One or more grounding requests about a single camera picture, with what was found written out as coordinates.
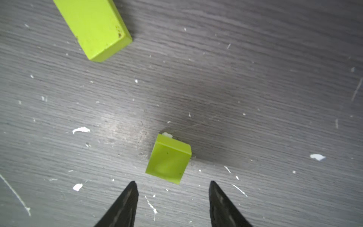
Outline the green block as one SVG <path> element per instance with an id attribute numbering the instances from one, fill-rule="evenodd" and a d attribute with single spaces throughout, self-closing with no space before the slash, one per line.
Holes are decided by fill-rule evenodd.
<path id="1" fill-rule="evenodd" d="M 132 43 L 114 1 L 54 1 L 90 61 L 103 62 Z"/>

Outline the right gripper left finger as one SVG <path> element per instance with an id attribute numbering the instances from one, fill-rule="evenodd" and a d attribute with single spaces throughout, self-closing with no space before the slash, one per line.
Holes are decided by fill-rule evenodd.
<path id="1" fill-rule="evenodd" d="M 131 181 L 94 227 L 133 227 L 138 198 L 137 184 Z"/>

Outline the small green cube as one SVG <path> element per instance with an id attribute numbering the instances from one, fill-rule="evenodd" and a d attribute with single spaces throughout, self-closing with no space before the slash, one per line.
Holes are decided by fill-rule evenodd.
<path id="1" fill-rule="evenodd" d="M 146 173 L 179 184 L 192 157 L 189 144 L 158 134 Z"/>

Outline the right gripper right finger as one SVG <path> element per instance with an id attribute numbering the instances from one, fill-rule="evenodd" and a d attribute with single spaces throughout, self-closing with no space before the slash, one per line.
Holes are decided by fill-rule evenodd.
<path id="1" fill-rule="evenodd" d="M 212 227 L 252 227 L 215 181 L 209 186 Z"/>

